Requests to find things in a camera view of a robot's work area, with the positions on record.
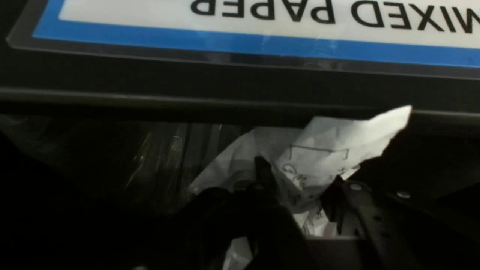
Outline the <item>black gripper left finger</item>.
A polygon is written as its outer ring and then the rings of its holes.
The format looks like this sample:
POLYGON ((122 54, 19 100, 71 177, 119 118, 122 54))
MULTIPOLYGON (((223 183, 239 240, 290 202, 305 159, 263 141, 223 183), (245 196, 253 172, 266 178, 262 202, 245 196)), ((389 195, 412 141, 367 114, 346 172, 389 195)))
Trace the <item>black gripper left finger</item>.
POLYGON ((244 237, 253 258, 244 270, 299 270, 305 240, 280 204, 271 165, 256 157, 242 190, 211 187, 175 213, 154 241, 148 270, 218 270, 233 238, 244 237))

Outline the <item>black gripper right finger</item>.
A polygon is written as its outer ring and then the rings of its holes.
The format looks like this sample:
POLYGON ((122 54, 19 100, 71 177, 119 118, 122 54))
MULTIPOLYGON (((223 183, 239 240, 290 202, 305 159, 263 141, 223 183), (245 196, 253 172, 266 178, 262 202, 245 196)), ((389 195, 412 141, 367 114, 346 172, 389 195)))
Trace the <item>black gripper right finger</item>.
POLYGON ((320 205, 335 237, 319 241, 326 270, 480 270, 478 222, 446 205, 334 180, 320 205))

